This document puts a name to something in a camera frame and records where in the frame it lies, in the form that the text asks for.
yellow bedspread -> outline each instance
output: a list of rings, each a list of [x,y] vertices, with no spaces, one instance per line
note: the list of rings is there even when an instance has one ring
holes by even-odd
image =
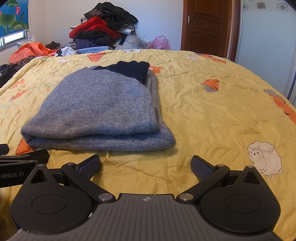
[[[176,196],[198,182],[190,169],[193,155],[233,170],[242,170],[253,161],[261,165],[265,155],[273,161],[265,160],[262,176],[270,179],[268,184],[281,206],[274,232],[283,240],[294,240],[295,108],[268,83],[226,59],[168,50],[107,50],[105,55],[34,59],[0,89],[0,143],[7,143],[9,155],[15,155],[22,140],[21,127],[65,76],[85,66],[132,60],[149,62],[158,77],[162,117],[175,135],[176,146],[144,153],[49,150],[47,166],[59,168],[98,154],[102,167],[93,181],[116,196]],[[274,169],[277,174],[268,173]],[[20,187],[0,189],[0,240],[16,231],[9,206]]]

triangular cutout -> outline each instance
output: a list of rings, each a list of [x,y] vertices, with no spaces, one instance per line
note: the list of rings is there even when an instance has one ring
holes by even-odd
[[[31,180],[31,183],[43,183],[47,182],[47,178],[42,170],[38,170]]]
[[[246,178],[244,179],[244,183],[260,184],[253,172],[248,172]]]

door handle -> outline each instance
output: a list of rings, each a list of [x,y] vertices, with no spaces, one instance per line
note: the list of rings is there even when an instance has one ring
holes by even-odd
[[[188,23],[191,24],[191,19],[196,20],[196,18],[192,18],[191,16],[188,15]]]

door panel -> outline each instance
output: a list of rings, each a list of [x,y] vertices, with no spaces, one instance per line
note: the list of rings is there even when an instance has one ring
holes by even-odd
[[[231,0],[187,0],[184,50],[227,56],[230,35]]]

metal screw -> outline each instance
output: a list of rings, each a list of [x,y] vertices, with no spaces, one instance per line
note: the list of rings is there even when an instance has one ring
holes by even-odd
[[[194,196],[190,193],[182,193],[180,194],[179,198],[183,201],[190,201],[194,198]]]
[[[101,201],[109,201],[113,198],[113,195],[110,193],[101,193],[98,196],[98,199],[100,199]]]

